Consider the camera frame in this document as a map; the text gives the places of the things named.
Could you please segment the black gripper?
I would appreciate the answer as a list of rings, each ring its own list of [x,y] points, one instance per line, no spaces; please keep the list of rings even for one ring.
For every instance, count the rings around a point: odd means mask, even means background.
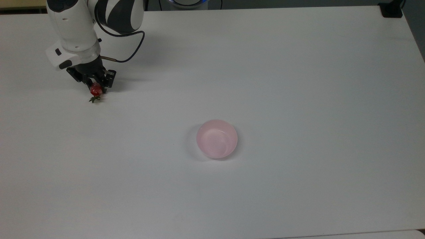
[[[98,83],[102,94],[106,93],[106,88],[112,88],[116,76],[116,71],[106,70],[100,56],[89,63],[77,65],[73,65],[68,59],[66,60],[66,71],[76,82],[83,83],[88,88],[91,88],[94,83]]]

